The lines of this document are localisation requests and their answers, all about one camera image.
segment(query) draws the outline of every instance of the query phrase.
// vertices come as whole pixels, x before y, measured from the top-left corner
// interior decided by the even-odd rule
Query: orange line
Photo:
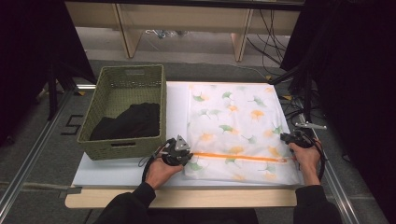
[[[194,156],[203,156],[203,157],[215,157],[215,158],[227,158],[227,159],[243,159],[243,160],[252,160],[252,161],[277,161],[277,162],[286,162],[286,159],[274,159],[274,158],[266,158],[266,157],[250,157],[250,156],[236,156],[236,155],[220,155],[214,153],[204,153],[204,152],[193,152]]]

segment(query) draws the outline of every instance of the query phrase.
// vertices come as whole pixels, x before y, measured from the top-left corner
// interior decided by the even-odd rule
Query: metal bracket
[[[296,123],[296,126],[300,127],[300,128],[327,130],[326,126],[320,126],[320,125],[313,124],[313,123]]]
[[[82,187],[68,188],[66,194],[80,194]]]
[[[187,142],[183,139],[182,136],[180,136],[180,134],[177,136],[177,140],[176,140],[176,147],[175,150],[176,151],[181,151],[181,150],[189,150],[190,146],[189,144],[187,144]]]

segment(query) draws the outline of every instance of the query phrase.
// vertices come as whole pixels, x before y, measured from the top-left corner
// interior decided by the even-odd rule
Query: metal rail
[[[303,106],[301,101],[298,100],[297,104],[299,106]],[[304,114],[300,114],[300,122],[305,123]],[[317,133],[313,129],[314,136],[318,138]],[[327,158],[326,151],[323,150],[324,156]],[[334,169],[332,168],[332,163],[330,161],[326,161],[326,168],[324,170],[324,176],[326,180],[329,182],[330,190],[332,191],[332,195],[334,199],[337,201],[338,208],[340,209],[341,215],[344,218],[345,223],[356,224],[360,223],[359,219],[353,209],[352,203],[350,202],[344,188],[341,185],[337,175],[335,174]]]
[[[15,200],[17,199],[24,181],[29,176],[30,172],[35,166],[35,163],[38,160],[38,157],[41,154],[41,151],[50,139],[53,129],[58,122],[59,115],[64,110],[67,101],[72,95],[73,91],[66,91],[64,93],[64,96],[62,97],[62,100],[59,104],[58,112],[55,114],[52,120],[47,121],[43,131],[35,141],[35,144],[33,145],[26,159],[24,160],[21,168],[8,185],[6,192],[0,200],[0,224],[3,223],[3,221],[6,219],[6,215],[9,212],[12,204],[14,204]]]

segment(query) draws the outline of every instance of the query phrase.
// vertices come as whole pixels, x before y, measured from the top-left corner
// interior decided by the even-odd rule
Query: basket handle
[[[112,147],[135,147],[136,142],[131,142],[131,143],[112,143]]]

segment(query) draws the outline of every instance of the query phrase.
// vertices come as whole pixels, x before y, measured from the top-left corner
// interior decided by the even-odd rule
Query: person
[[[304,187],[295,193],[297,205],[293,210],[293,223],[343,223],[340,213],[333,203],[326,199],[324,189],[317,176],[320,159],[314,148],[298,147],[290,143],[304,178]],[[156,159],[148,168],[146,181],[134,192],[116,196],[102,211],[95,224],[102,223],[259,223],[254,209],[149,209],[155,199],[155,190],[173,174],[183,169],[169,166],[162,159]]]

